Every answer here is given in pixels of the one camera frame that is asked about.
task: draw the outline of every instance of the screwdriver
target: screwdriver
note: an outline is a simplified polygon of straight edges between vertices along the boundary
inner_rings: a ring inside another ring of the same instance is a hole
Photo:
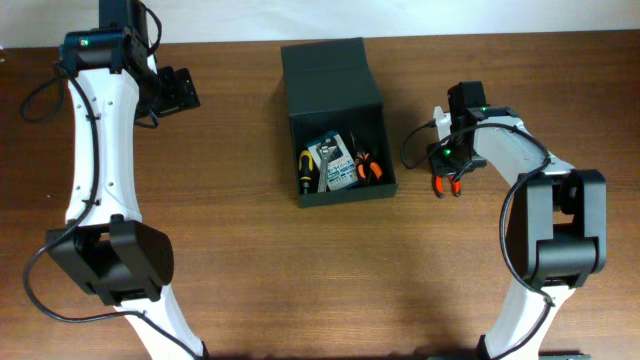
[[[298,175],[300,176],[300,188],[303,194],[309,193],[311,188],[311,173],[313,172],[313,158],[309,150],[300,153],[298,159]]]

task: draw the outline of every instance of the wooden table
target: wooden table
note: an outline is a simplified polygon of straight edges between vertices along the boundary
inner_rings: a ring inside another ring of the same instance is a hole
[[[608,264],[561,310],[544,350],[596,359],[640,352],[640,32],[367,39],[400,183],[393,199],[300,210],[282,81],[285,42],[164,45],[160,65],[188,67],[202,106],[135,130],[145,223],[171,237],[173,286],[216,355],[436,354],[475,347],[510,282],[497,220],[507,185],[488,167],[461,198],[437,199],[426,166],[400,144],[446,107],[447,89],[483,80],[488,100],[577,168],[608,180]],[[60,227],[73,176],[67,96],[56,121],[18,108],[50,77],[55,49],[7,50],[0,63],[0,358],[145,359],[122,320],[69,325],[39,313],[20,282]],[[434,132],[416,139],[422,154]],[[33,283],[69,315],[110,310],[50,260]]]

